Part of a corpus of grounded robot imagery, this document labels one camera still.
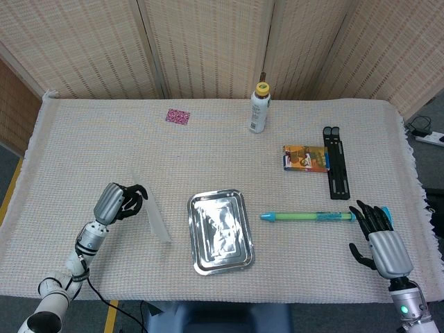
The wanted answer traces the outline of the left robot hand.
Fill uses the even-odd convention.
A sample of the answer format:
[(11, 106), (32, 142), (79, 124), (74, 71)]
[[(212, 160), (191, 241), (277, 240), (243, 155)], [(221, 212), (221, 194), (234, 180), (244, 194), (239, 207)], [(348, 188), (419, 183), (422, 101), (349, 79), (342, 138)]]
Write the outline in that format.
[(125, 187), (111, 182), (94, 207), (95, 220), (102, 225), (110, 225), (137, 215), (147, 199), (147, 191), (141, 185)]

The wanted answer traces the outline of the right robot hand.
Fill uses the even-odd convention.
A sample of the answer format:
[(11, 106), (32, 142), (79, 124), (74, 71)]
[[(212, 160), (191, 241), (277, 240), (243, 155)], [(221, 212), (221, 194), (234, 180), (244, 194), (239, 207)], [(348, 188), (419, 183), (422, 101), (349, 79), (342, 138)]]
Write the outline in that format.
[(371, 257), (364, 257), (354, 243), (349, 244), (350, 252), (357, 262), (377, 271), (387, 280), (406, 278), (413, 270), (411, 258), (401, 236), (393, 229), (390, 216), (378, 206), (370, 206), (358, 200), (351, 206)]

